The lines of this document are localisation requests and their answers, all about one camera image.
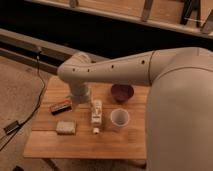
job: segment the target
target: wooden tabletop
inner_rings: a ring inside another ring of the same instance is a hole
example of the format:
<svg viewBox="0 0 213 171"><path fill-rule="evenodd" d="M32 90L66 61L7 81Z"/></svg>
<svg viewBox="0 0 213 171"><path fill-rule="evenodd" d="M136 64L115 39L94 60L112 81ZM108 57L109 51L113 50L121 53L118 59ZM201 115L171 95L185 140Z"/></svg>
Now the wooden tabletop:
<svg viewBox="0 0 213 171"><path fill-rule="evenodd" d="M91 83L94 99L103 102L103 128L92 133L89 105L82 104L75 111L53 116L50 105L63 101L69 94L68 86L53 76L47 86L41 107L33 122L26 143L24 157L30 158L89 158L89 159L145 159L144 113L149 88L134 86L134 96L125 104L117 104L110 93L111 84ZM115 108L124 108L130 122L119 132L110 128L109 115ZM76 135L57 135L58 121L76 121Z"/></svg>

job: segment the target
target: small box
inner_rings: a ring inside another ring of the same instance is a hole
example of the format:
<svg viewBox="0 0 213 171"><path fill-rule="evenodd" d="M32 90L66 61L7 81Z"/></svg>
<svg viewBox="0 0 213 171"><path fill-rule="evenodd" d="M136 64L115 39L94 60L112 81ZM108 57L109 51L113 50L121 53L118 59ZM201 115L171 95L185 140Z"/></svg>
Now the small box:
<svg viewBox="0 0 213 171"><path fill-rule="evenodd" d="M76 122L59 121L56 126L56 132L60 135L74 135L76 131Z"/></svg>
<svg viewBox="0 0 213 171"><path fill-rule="evenodd" d="M56 115L58 113L64 112L66 110L71 110L71 109L72 109L72 107L71 107L70 100L65 100L63 102L59 102L59 103L56 103L56 104L50 106L50 112L53 115Z"/></svg>

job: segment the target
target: cable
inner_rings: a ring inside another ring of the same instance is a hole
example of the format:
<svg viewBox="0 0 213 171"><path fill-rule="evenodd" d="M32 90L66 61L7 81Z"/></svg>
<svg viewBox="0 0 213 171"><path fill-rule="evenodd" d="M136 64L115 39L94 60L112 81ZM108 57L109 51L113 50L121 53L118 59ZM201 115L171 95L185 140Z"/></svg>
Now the cable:
<svg viewBox="0 0 213 171"><path fill-rule="evenodd" d="M0 138L0 141L3 140L7 135L4 135Z"/></svg>
<svg viewBox="0 0 213 171"><path fill-rule="evenodd" d="M41 51L37 54L37 58L36 58L36 61L37 61L37 76L40 78L43 86L42 86L42 89L39 93L39 96L38 96L38 100L37 100L37 103L36 103L36 106L34 108L34 110L32 111L32 113L20 124L20 126L15 130L15 132L12 134L12 136L6 141L6 143L4 143L3 146L1 146L0 148L0 152L7 146L7 144L9 144L9 142L15 137L15 135L19 132L19 130L21 130L21 128L34 116L35 112L38 110L38 108L41 106L41 96L46 88L46 84L45 84L45 81L43 80L43 78L41 77L40 75L40 64L39 64L39 60L40 60L40 54L41 54ZM4 135L0 138L0 141L3 140L4 138L6 138L8 135Z"/></svg>

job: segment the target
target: table leg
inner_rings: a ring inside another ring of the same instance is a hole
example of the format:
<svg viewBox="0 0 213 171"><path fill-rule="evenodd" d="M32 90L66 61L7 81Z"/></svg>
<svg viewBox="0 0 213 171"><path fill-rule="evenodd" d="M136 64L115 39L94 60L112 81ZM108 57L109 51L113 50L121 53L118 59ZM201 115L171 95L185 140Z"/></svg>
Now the table leg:
<svg viewBox="0 0 213 171"><path fill-rule="evenodd" d="M125 162L129 165L135 166L135 167L139 167L141 169L146 169L146 160L144 161L143 164L139 164L138 162L135 162L133 160L125 160Z"/></svg>
<svg viewBox="0 0 213 171"><path fill-rule="evenodd" d="M51 159L43 158L42 160L46 164L48 164L48 166L50 166L53 169L53 171L59 171L59 168L55 165L55 163Z"/></svg>

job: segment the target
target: floor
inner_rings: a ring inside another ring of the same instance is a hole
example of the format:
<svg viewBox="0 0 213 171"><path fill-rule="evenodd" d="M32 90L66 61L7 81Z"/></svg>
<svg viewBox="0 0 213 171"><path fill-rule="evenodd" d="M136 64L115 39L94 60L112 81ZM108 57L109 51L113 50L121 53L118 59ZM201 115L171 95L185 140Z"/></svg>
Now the floor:
<svg viewBox="0 0 213 171"><path fill-rule="evenodd" d="M50 74L41 71L42 77L48 82ZM0 137L3 128L14 120L22 122L29 116L36 105L42 83L36 70L27 65L0 57ZM41 159L23 158L24 146L31 130L30 120L0 152L0 170L12 171L20 166L25 171L51 171ZM54 159L62 171L143 171L134 164L144 161L123 160L68 160Z"/></svg>

